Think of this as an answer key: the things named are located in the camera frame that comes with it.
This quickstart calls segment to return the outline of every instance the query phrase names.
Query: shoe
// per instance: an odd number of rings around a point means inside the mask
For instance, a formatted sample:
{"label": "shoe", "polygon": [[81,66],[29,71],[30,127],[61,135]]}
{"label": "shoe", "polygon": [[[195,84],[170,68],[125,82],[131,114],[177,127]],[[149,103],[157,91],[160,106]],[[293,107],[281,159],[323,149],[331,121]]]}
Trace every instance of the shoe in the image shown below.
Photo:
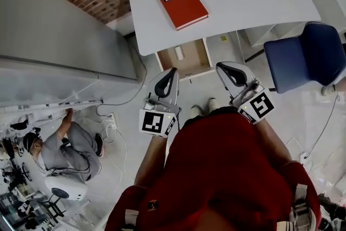
{"label": "shoe", "polygon": [[216,98],[212,97],[208,100],[208,109],[209,109],[209,113],[211,113],[212,111],[220,108],[221,106],[217,103]]}
{"label": "shoe", "polygon": [[323,87],[321,90],[321,94],[323,96],[327,96],[327,95],[330,95],[331,93],[333,93],[334,91],[335,91],[334,85],[330,85],[327,87]]}
{"label": "shoe", "polygon": [[196,116],[203,116],[203,111],[200,106],[193,106],[190,110],[190,118],[195,118]]}
{"label": "shoe", "polygon": [[104,153],[104,141],[100,135],[100,133],[96,133],[95,135],[95,141],[97,143],[97,151],[96,151],[96,155],[100,158],[103,157],[103,153]]}

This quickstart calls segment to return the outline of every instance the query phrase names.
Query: wire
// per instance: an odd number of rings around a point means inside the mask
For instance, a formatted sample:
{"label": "wire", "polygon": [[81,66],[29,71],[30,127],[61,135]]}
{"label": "wire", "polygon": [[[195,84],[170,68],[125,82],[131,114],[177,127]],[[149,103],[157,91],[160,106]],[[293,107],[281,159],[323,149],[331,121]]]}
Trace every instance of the wire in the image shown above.
{"label": "wire", "polygon": [[98,160],[98,163],[99,163],[99,172],[97,174],[95,174],[95,176],[99,175],[101,173],[101,170],[102,170],[102,164],[99,160]]}
{"label": "wire", "polygon": [[[109,117],[108,117],[108,118],[105,118],[102,122],[96,122],[96,121],[92,121],[91,119],[89,119],[89,118],[87,118],[86,116],[84,116],[84,117],[80,117],[79,119],[77,119],[76,122],[78,122],[79,120],[82,120],[82,119],[84,119],[84,118],[85,118],[86,120],[88,120],[88,121],[91,121],[92,123],[95,123],[95,124],[102,124],[102,123],[104,123],[105,121],[111,121],[111,122],[113,121],[113,120],[110,120]],[[111,125],[112,125],[111,123],[108,124],[107,127],[106,127],[105,129],[102,130],[102,132],[101,132],[101,137],[102,137],[103,141],[105,141],[106,139],[108,139],[107,129],[108,129],[108,127],[111,126]],[[106,138],[103,138],[102,134],[103,134],[103,132],[104,132],[105,130],[106,130],[107,137],[106,137]]]}
{"label": "wire", "polygon": [[111,161],[113,162],[113,164],[117,167],[117,169],[120,171],[120,180],[119,180],[119,183],[118,185],[115,187],[115,189],[117,187],[119,187],[120,183],[121,183],[121,179],[123,178],[123,172],[121,171],[121,169],[118,167],[118,165],[114,162],[114,160],[112,159],[112,157],[106,152],[104,151],[104,153],[111,159]]}
{"label": "wire", "polygon": [[[104,141],[105,143],[114,143],[114,142],[117,140],[117,136],[116,136],[116,133],[115,133],[115,139],[114,139],[113,141],[111,141],[111,142],[106,142],[106,140],[109,138],[107,130],[108,130],[108,129],[113,129],[113,128],[109,128],[110,125],[111,125],[111,124],[108,124],[107,127],[104,128],[104,129],[102,130],[102,132],[101,132],[101,138],[103,139],[103,141]],[[106,130],[106,134],[107,134],[107,137],[106,137],[106,138],[104,138],[104,137],[102,136],[102,134],[103,134],[103,132],[104,132],[105,130]]]}
{"label": "wire", "polygon": [[125,142],[125,139],[124,139],[123,135],[120,133],[120,131],[118,129],[116,129],[116,131],[120,134],[121,138],[123,139],[124,144],[125,144],[125,148],[126,148],[125,159],[124,159],[124,163],[123,163],[124,169],[125,169],[126,173],[128,174],[128,176],[134,181],[135,179],[129,174],[129,172],[127,171],[127,169],[125,167],[125,161],[126,161],[126,157],[128,155],[128,146],[127,146],[127,144]]}
{"label": "wire", "polygon": [[296,138],[293,138],[293,137],[290,138],[290,139],[288,140],[288,142],[285,144],[285,146],[287,146],[291,140],[295,140],[295,142],[297,143],[297,145],[298,145],[298,147],[299,147],[299,150],[301,151],[301,152],[300,152],[300,155],[302,155],[302,153],[303,153],[303,152],[302,152],[302,148],[301,148],[300,144],[298,143],[298,141],[296,140]]}
{"label": "wire", "polygon": [[137,49],[136,49],[131,43],[129,43],[129,45],[131,45],[131,47],[132,47],[132,48],[134,49],[134,51],[136,52],[136,54],[137,54],[137,56],[138,56],[138,58],[139,58],[139,60],[140,60],[140,62],[141,62],[141,64],[142,64],[142,66],[143,66],[143,68],[144,68],[144,70],[145,70],[145,75],[144,75],[142,84],[141,84],[139,90],[135,93],[135,95],[134,95],[132,98],[130,98],[129,100],[125,101],[124,103],[119,103],[119,104],[106,104],[106,103],[102,103],[102,104],[98,105],[98,106],[96,107],[96,114],[97,114],[98,116],[106,116],[106,117],[109,117],[109,115],[100,115],[100,114],[98,113],[98,108],[99,108],[100,106],[121,106],[121,105],[127,104],[127,103],[131,102],[131,101],[139,94],[139,92],[142,90],[142,88],[143,88],[143,86],[144,86],[145,79],[147,78],[147,75],[148,75],[147,67],[146,67],[145,64],[143,63],[143,60],[142,60],[140,54],[138,53]]}
{"label": "wire", "polygon": [[309,171],[307,171],[307,170],[305,170],[305,171],[308,172],[308,174],[310,174],[313,167],[314,167],[314,161],[311,160],[311,168],[309,169]]}
{"label": "wire", "polygon": [[318,141],[320,140],[320,138],[322,137],[322,134],[323,134],[323,132],[325,131],[327,125],[328,125],[328,122],[329,122],[329,120],[330,120],[330,118],[331,118],[331,115],[333,114],[333,111],[334,111],[334,108],[335,108],[335,103],[336,103],[337,100],[340,101],[339,93],[336,94],[336,97],[335,97],[334,104],[333,104],[333,107],[332,107],[332,109],[331,109],[330,115],[329,115],[329,117],[328,117],[328,120],[327,120],[327,122],[326,122],[326,124],[325,124],[325,126],[324,126],[324,128],[323,128],[323,130],[322,130],[322,132],[321,132],[321,134],[320,134],[320,136],[318,137],[317,141],[316,141],[316,142],[314,143],[314,145],[312,146],[312,148],[311,148],[311,150],[309,151],[309,153],[304,157],[304,159],[307,159],[307,158],[311,155],[311,152],[313,151],[313,149],[314,149],[315,146],[317,145],[317,142],[318,142]]}
{"label": "wire", "polygon": [[328,160],[330,159],[330,157],[331,157],[338,149],[340,149],[340,148],[342,148],[342,146],[339,146],[337,149],[335,149],[334,151],[332,151],[332,152],[328,155],[327,159],[325,159],[324,162],[323,162],[322,164],[320,164],[318,167],[314,168],[312,171],[310,170],[309,173],[315,171],[316,169],[320,168],[321,166],[323,166],[323,167],[325,168],[325,167],[328,165]]}
{"label": "wire", "polygon": [[39,164],[35,158],[33,157],[33,155],[29,152],[30,156],[32,157],[33,161],[37,164],[38,168],[39,168],[39,172],[42,173],[42,174],[46,174],[48,171],[50,171],[47,167],[44,169],[42,168],[42,165]]}
{"label": "wire", "polygon": [[77,152],[85,159],[86,163],[88,164],[88,167],[86,169],[76,169],[76,168],[69,168],[69,167],[66,167],[66,168],[53,168],[53,169],[50,169],[50,170],[53,170],[52,174],[54,174],[56,170],[65,170],[65,173],[90,174],[90,171],[84,172],[84,171],[87,171],[87,170],[90,169],[90,162],[89,162],[89,160],[83,155],[83,152],[81,152],[81,151],[77,151]]}

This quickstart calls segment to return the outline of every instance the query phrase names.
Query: cap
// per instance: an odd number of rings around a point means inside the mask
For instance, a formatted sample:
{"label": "cap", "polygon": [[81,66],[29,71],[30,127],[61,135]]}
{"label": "cap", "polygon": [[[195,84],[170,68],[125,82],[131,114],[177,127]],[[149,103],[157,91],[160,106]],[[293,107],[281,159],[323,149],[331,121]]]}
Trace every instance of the cap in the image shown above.
{"label": "cap", "polygon": [[24,136],[23,145],[24,145],[24,148],[25,148],[28,152],[30,151],[30,148],[31,148],[32,143],[33,143],[34,140],[37,139],[37,138],[38,138],[37,134],[32,133],[32,132],[29,132],[29,133],[27,133],[27,134]]}

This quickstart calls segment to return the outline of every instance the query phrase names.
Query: desk drawer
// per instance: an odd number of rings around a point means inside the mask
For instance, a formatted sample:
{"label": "desk drawer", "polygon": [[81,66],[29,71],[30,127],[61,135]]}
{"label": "desk drawer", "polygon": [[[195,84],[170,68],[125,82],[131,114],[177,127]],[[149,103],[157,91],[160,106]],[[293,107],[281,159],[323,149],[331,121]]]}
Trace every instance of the desk drawer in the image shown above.
{"label": "desk drawer", "polygon": [[156,53],[162,71],[177,68],[181,80],[213,71],[210,55],[205,39],[184,43],[181,45],[184,58],[179,60],[175,48],[167,48]]}

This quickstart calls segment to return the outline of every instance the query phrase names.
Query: chair leg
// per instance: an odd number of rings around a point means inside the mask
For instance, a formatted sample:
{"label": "chair leg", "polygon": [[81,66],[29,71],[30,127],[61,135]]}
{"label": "chair leg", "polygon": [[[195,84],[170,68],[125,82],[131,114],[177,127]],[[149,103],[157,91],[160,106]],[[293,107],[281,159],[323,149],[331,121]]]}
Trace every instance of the chair leg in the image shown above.
{"label": "chair leg", "polygon": [[245,63],[250,62],[251,60],[255,59],[257,56],[259,56],[259,55],[261,55],[263,53],[264,53],[264,49],[260,50],[259,52],[255,53],[252,56],[250,56],[249,58],[247,58],[245,60]]}
{"label": "chair leg", "polygon": [[54,203],[54,204],[58,203],[60,199],[61,199],[61,198],[58,197],[58,199],[57,199],[56,201],[54,201],[53,203]]}

